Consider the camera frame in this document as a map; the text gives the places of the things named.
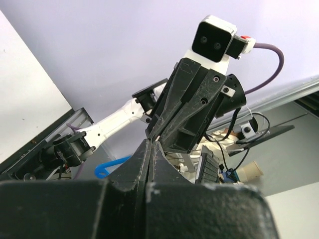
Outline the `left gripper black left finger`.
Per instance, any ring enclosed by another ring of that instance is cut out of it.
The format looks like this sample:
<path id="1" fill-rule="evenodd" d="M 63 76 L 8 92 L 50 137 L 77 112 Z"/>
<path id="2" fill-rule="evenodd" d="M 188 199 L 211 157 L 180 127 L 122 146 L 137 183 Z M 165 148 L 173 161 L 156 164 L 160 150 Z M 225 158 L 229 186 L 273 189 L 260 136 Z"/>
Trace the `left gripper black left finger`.
<path id="1" fill-rule="evenodd" d="M 3 239 L 110 239 L 139 233 L 151 152 L 135 153 L 103 180 L 6 181 L 0 184 Z"/>

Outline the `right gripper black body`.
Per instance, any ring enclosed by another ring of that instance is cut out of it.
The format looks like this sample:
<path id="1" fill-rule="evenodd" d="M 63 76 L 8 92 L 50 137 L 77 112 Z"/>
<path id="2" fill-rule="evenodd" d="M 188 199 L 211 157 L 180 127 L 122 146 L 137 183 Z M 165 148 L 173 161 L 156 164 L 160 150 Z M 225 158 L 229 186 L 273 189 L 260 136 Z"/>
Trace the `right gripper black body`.
<path id="1" fill-rule="evenodd" d="M 145 133 L 147 138 L 149 125 L 156 122 L 154 117 L 155 113 L 161 112 L 160 101 L 163 99 L 164 91 L 167 87 L 168 81 L 169 79 L 162 80 L 132 95 L 134 103 L 137 103 L 142 107 L 142 115 L 146 117 L 146 123 L 148 126 L 145 130 Z M 214 118 L 223 116 L 227 112 L 236 110 L 246 103 L 244 91 L 238 79 L 234 75 L 226 76 L 226 82 L 222 87 L 220 95 L 222 96 L 222 101 L 216 113 L 214 113 L 212 120 Z M 210 123 L 208 123 L 204 129 L 203 135 L 208 129 L 209 124 Z"/>

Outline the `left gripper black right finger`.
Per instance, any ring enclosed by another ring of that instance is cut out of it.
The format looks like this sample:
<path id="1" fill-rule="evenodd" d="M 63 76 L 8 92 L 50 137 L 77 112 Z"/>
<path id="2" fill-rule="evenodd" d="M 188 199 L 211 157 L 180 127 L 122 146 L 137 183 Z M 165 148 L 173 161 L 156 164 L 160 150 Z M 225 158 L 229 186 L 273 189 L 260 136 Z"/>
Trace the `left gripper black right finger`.
<path id="1" fill-rule="evenodd" d="M 146 185 L 148 239 L 277 239 L 270 207 L 252 186 L 192 184 L 152 144 Z"/>

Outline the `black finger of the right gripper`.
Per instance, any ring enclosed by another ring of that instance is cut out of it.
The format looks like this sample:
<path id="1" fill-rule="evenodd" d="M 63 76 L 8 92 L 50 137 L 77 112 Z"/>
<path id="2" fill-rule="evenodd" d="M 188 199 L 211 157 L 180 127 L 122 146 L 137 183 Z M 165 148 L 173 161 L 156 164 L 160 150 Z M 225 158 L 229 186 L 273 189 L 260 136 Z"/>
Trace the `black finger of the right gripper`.
<path id="1" fill-rule="evenodd" d="M 181 107 L 157 136 L 164 152 L 189 153 L 221 104 L 226 76 L 200 68 L 181 98 Z"/>
<path id="2" fill-rule="evenodd" d="M 189 58 L 183 58 L 174 69 L 160 101 L 162 112 L 155 113 L 156 122 L 148 127 L 148 138 L 157 138 L 166 128 L 181 107 L 181 98 L 201 68 L 201 64 Z"/>

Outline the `blue key tag with keys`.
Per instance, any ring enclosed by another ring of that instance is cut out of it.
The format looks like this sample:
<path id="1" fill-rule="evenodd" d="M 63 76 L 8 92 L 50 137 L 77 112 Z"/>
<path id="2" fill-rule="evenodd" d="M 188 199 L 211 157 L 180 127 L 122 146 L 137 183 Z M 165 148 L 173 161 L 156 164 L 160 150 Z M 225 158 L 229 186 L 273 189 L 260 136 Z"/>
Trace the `blue key tag with keys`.
<path id="1" fill-rule="evenodd" d="M 124 162 L 126 162 L 129 158 L 131 158 L 131 155 L 99 164 L 94 170 L 94 175 L 98 179 L 104 179 L 113 171 L 115 171 L 119 166 L 121 166 Z"/>

